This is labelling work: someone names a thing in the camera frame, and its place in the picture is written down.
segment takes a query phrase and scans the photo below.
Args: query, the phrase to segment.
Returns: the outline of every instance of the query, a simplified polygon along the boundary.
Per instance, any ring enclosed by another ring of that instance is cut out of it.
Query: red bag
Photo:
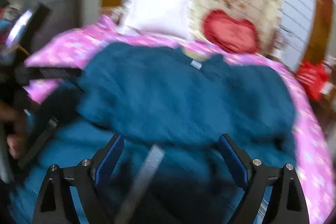
[[[296,73],[296,78],[303,86],[308,97],[318,101],[321,98],[322,87],[329,80],[329,75],[322,63],[313,66],[307,60],[304,60]]]
[[[203,20],[205,37],[226,52],[255,53],[258,51],[258,34],[252,22],[236,20],[223,10],[211,10]]]

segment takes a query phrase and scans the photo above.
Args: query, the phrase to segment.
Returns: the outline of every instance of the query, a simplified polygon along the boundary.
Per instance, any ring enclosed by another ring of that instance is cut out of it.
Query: human hand
[[[14,123],[14,132],[10,132],[7,136],[7,144],[9,153],[13,158],[18,159],[26,152],[26,115],[19,113],[13,107],[0,100],[0,120]]]

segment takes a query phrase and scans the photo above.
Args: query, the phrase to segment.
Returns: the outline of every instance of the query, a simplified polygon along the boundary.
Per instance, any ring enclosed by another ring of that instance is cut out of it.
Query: floral bedsheet
[[[273,68],[283,79],[295,105],[297,116],[293,135],[296,140],[296,171],[308,206],[310,224],[322,224],[334,207],[333,168],[321,128],[312,112],[307,96],[285,66],[262,56],[224,52],[215,45],[200,41],[186,42],[176,37],[146,34],[123,37],[115,23],[105,15],[94,24],[57,35],[39,52],[26,60],[30,66],[73,66],[83,68],[109,43],[120,41],[135,46],[180,47],[199,54],[221,53],[224,61],[237,65],[264,65]],[[56,80],[37,80],[25,87],[31,98],[41,103],[56,89]]]

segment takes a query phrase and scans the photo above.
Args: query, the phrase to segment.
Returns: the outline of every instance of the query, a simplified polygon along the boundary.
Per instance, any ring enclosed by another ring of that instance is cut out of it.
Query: red heart-shaped pillow
[[[252,22],[236,20],[223,10],[212,10],[203,20],[203,32],[211,42],[227,52],[255,53],[258,34]]]

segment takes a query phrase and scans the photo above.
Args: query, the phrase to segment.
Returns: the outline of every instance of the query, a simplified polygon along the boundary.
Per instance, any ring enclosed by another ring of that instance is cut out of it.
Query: teal garment
[[[64,84],[49,96],[35,131],[51,116],[60,124],[10,192],[9,209],[18,224],[31,221],[51,164],[73,166],[92,157],[114,132],[124,136],[125,148],[111,184],[98,191],[112,216],[150,147],[166,152],[131,223],[226,223],[243,191],[216,150],[223,133],[267,165],[295,165],[295,109],[280,76],[265,66],[228,65],[221,55],[200,70],[191,61],[180,49],[112,43],[85,68],[78,87]]]

